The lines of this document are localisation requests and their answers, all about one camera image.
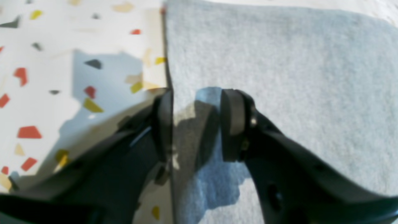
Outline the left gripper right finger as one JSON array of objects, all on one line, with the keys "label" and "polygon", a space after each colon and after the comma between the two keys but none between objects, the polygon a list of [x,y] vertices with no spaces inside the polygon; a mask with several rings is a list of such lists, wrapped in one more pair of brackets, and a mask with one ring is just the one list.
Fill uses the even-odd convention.
[{"label": "left gripper right finger", "polygon": [[223,89],[223,160],[250,172],[266,224],[392,224],[397,197],[373,193],[289,139],[253,98]]}]

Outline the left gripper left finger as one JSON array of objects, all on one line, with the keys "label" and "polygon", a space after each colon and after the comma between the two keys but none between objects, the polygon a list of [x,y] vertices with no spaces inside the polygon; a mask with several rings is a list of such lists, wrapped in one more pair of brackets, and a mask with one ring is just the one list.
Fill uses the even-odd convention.
[{"label": "left gripper left finger", "polygon": [[1,195],[2,224],[131,224],[150,177],[163,178],[172,142],[173,91],[129,118],[64,169]]}]

